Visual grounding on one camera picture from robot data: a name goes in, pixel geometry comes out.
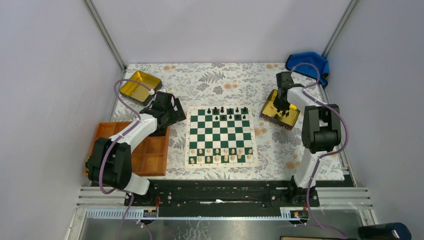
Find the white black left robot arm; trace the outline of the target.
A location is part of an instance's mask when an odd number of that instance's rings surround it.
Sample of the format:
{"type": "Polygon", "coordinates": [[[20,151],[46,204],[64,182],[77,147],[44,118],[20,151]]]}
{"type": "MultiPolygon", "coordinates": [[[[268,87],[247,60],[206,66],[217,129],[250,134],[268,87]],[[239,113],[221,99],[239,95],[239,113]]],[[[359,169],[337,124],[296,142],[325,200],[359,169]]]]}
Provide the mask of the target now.
{"type": "Polygon", "coordinates": [[[150,107],[136,113],[136,119],[120,132],[109,138],[99,137],[93,144],[92,153],[86,162],[87,177],[104,186],[136,194],[144,206],[152,204],[155,192],[150,181],[132,170],[132,153],[149,135],[186,119],[181,102],[173,94],[158,91],[150,107]]]}

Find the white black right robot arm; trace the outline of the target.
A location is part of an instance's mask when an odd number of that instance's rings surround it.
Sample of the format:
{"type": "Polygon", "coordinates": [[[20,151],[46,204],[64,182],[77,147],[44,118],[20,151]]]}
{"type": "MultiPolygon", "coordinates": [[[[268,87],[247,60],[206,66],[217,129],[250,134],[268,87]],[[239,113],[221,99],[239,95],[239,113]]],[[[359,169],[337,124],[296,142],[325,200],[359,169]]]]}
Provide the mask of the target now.
{"type": "Polygon", "coordinates": [[[289,71],[276,74],[277,94],[273,106],[278,112],[287,113],[295,106],[303,114],[301,140],[304,153],[301,165],[293,176],[296,187],[287,191],[287,201],[293,206],[301,205],[307,194],[304,189],[313,187],[320,166],[320,157],[333,151],[342,140],[339,107],[313,98],[300,83],[294,83],[289,71]]]}

